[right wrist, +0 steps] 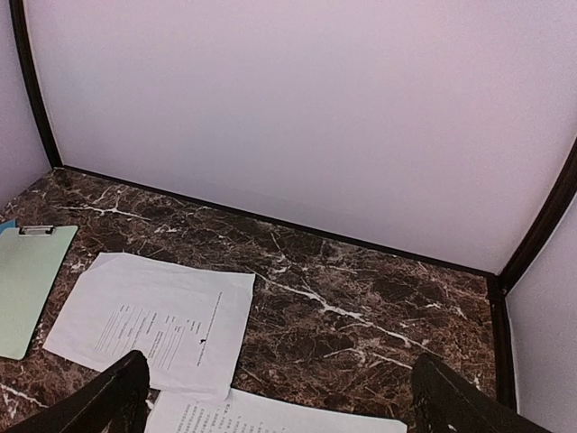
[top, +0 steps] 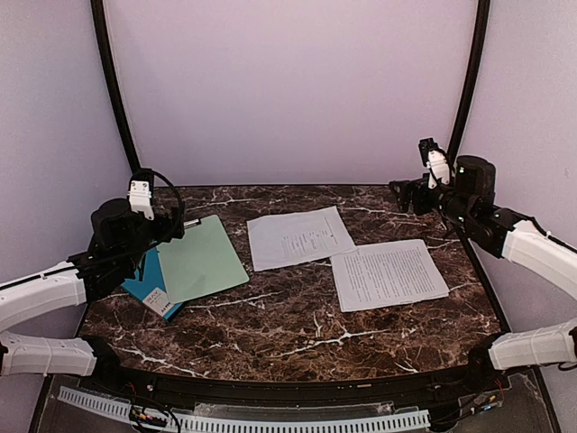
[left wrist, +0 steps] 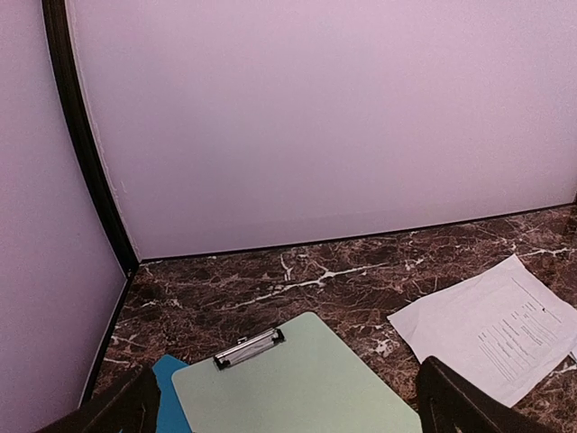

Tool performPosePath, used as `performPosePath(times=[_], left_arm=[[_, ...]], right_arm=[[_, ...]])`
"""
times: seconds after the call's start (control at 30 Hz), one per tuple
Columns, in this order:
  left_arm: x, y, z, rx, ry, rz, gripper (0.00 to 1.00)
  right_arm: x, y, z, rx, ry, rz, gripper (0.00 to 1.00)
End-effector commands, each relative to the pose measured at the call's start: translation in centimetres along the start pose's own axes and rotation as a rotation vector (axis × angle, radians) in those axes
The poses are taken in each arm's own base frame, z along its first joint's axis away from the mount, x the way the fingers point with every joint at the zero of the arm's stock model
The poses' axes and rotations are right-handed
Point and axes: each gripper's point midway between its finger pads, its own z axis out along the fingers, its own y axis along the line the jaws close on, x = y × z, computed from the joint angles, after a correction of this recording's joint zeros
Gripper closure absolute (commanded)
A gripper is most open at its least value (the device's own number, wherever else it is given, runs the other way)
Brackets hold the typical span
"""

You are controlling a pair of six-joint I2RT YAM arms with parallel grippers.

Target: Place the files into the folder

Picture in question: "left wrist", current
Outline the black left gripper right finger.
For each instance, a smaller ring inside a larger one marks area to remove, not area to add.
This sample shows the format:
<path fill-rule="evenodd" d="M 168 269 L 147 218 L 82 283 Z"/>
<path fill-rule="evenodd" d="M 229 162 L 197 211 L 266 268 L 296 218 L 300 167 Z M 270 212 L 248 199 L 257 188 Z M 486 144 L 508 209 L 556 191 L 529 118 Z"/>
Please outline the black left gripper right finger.
<path fill-rule="evenodd" d="M 434 356 L 416 380 L 424 432 L 550 432 L 551 429 L 492 399 Z"/>

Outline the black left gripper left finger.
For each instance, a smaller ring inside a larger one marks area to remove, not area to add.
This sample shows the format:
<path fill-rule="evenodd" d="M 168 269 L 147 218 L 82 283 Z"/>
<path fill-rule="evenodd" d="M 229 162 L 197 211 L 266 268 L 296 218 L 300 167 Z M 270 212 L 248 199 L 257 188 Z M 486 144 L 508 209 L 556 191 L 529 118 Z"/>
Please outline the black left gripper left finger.
<path fill-rule="evenodd" d="M 129 372 L 106 391 L 39 432 L 155 432 L 159 386 L 150 367 Z"/>

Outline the white printed form sheet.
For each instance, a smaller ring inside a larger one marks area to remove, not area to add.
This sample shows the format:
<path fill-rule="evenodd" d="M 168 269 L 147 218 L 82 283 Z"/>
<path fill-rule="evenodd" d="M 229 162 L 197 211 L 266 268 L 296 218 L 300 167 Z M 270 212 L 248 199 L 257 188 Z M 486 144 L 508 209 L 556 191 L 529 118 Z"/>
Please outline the white printed form sheet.
<path fill-rule="evenodd" d="M 419 362 L 436 357 L 509 408 L 576 348 L 576 309 L 516 255 L 388 320 Z"/>

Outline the mint green clipboard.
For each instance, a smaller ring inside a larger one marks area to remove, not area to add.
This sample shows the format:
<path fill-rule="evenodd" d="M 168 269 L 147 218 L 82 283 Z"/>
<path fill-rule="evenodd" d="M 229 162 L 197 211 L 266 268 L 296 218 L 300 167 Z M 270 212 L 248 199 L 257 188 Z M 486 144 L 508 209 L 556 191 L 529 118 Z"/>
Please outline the mint green clipboard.
<path fill-rule="evenodd" d="M 316 314 L 180 369 L 195 432 L 418 432 L 411 409 Z"/>

